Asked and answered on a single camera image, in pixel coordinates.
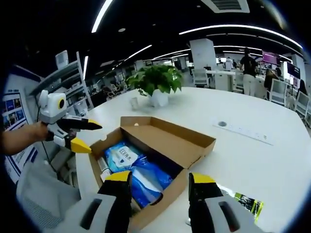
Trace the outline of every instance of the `air vent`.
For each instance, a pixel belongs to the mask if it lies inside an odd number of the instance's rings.
[[[247,0],[201,0],[215,13],[249,13]]]

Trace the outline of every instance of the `blue plastic bag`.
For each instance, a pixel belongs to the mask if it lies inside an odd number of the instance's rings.
[[[161,187],[166,189],[173,181],[171,176],[166,172],[162,171],[156,164],[148,162],[147,158],[138,159],[135,162],[135,167],[142,168],[152,172],[157,182],[161,185]]]
[[[138,158],[144,157],[136,148],[124,141],[108,148],[104,153],[107,164],[113,173],[130,170]]]
[[[133,172],[131,192],[142,208],[156,201],[173,181],[170,175],[148,162],[143,153],[125,141],[108,148],[104,153],[113,173]]]

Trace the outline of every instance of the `human hand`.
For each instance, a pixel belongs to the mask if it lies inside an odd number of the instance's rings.
[[[48,137],[48,127],[42,121],[29,125],[29,130],[35,141],[44,141]]]

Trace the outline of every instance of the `green leaves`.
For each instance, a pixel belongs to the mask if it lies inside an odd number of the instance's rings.
[[[129,77],[129,86],[138,89],[139,93],[150,96],[155,89],[170,93],[171,89],[176,92],[181,90],[182,74],[173,66],[157,65],[141,68],[137,74]]]
[[[169,85],[160,85],[159,84],[157,87],[163,93],[166,92],[169,94],[171,92],[171,87]]]
[[[153,83],[148,83],[144,89],[144,91],[148,93],[150,96],[152,96],[154,90],[155,90],[155,85]]]

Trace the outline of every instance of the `ceiling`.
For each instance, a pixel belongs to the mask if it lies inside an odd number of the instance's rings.
[[[28,13],[34,14],[29,19],[25,18],[29,14],[22,14],[25,17],[16,62],[45,77],[56,70],[57,53],[67,50],[71,60],[79,51],[82,58],[89,56],[86,78],[90,79],[104,69],[111,70],[119,61],[148,45],[153,46],[128,59],[122,66],[132,64],[135,60],[152,59],[188,49],[189,41],[198,38],[211,39],[215,46],[248,46],[278,54],[295,53],[293,49],[302,52],[297,45],[279,36],[247,28],[213,28],[179,35],[183,31],[220,24],[266,28],[307,48],[304,42],[309,35],[301,23],[305,15],[303,9],[296,11],[298,6],[289,3],[278,5],[282,20],[275,11],[273,14],[268,12],[273,11],[268,3],[261,0],[247,2],[249,14],[216,14],[201,0],[113,0],[97,32],[91,33],[104,0],[50,0],[32,7]],[[120,33],[121,28],[125,28],[125,31]],[[215,50],[216,53],[222,53],[233,48]],[[101,67],[102,63],[112,60],[115,62]]]

